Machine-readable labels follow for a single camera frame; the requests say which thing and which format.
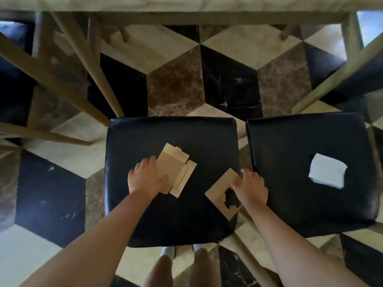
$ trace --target marble floor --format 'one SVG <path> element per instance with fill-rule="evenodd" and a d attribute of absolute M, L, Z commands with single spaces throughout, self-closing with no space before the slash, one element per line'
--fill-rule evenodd
<path fill-rule="evenodd" d="M 358 17 L 367 45 L 383 32 L 383 13 L 360 12 Z M 112 35 L 110 44 L 102 43 L 101 67 L 127 117 L 234 117 L 240 164 L 251 168 L 245 121 L 289 115 L 297 102 L 347 59 L 340 25 L 302 25 L 285 42 L 278 38 L 282 28 L 280 24 L 132 25 L 127 27 L 128 43 L 119 33 Z M 64 36 L 57 33 L 55 42 L 74 55 Z M 305 110 L 362 112 L 380 177 L 382 63 L 380 55 Z M 89 79 L 89 88 L 80 85 L 79 92 L 112 118 L 113 112 Z M 26 150 L 0 153 L 0 285 L 5 287 L 20 285 L 105 216 L 107 129 L 41 86 L 33 91 L 27 125 L 98 142 L 85 147 L 25 140 Z M 12 142 L 3 139 L 0 143 Z M 383 223 L 383 211 L 377 222 Z M 280 284 L 262 239 L 242 221 L 236 232 Z M 381 286 L 382 234 L 365 229 L 308 240 L 367 284 Z M 259 286 L 230 242 L 207 247 L 222 286 Z M 160 251 L 160 247 L 127 247 L 112 286 L 141 286 Z M 175 286 L 189 285 L 192 263 L 191 247 L 178 247 Z"/>

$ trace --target left hand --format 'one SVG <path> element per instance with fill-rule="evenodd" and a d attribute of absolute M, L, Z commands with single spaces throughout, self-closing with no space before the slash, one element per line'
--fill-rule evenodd
<path fill-rule="evenodd" d="M 137 163 L 136 167 L 129 171 L 127 176 L 129 193 L 143 193 L 152 200 L 165 185 L 167 178 L 167 175 L 158 177 L 155 156 L 150 159 L 143 159 L 141 163 Z"/>

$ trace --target foot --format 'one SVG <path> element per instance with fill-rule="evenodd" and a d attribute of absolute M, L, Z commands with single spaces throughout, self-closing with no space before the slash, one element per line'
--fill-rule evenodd
<path fill-rule="evenodd" d="M 174 260 L 175 257 L 175 247 L 163 247 L 162 252 L 161 252 L 161 257 L 162 256 L 168 256 L 171 260 Z"/>
<path fill-rule="evenodd" d="M 194 244 L 193 245 L 193 251 L 194 252 L 198 251 L 199 249 L 205 249 L 205 245 L 204 244 Z"/>

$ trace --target chair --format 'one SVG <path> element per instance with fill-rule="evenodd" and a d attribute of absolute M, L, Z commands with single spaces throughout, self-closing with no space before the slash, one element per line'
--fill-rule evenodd
<path fill-rule="evenodd" d="M 269 207 L 304 237 L 366 228 L 379 210 L 376 168 L 359 113 L 302 114 L 246 123 L 253 168 Z M 344 162 L 343 189 L 308 177 L 316 153 Z"/>
<path fill-rule="evenodd" d="M 179 198 L 159 193 L 143 214 L 129 247 L 218 242 L 228 221 L 204 195 L 228 168 L 239 171 L 236 122 L 232 118 L 142 117 L 112 119 L 105 160 L 105 214 L 128 194 L 127 173 L 138 161 L 158 156 L 166 143 L 197 163 Z"/>

